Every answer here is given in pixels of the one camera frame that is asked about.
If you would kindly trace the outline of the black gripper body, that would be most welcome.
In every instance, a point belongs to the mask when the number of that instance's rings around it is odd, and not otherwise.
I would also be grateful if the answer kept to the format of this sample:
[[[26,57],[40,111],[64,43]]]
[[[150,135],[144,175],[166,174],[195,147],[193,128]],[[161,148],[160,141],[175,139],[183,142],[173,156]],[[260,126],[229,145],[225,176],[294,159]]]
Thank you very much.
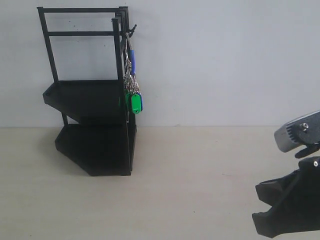
[[[294,203],[300,225],[316,225],[320,221],[320,157],[311,154],[320,150],[319,144],[308,145],[295,154],[298,181]]]

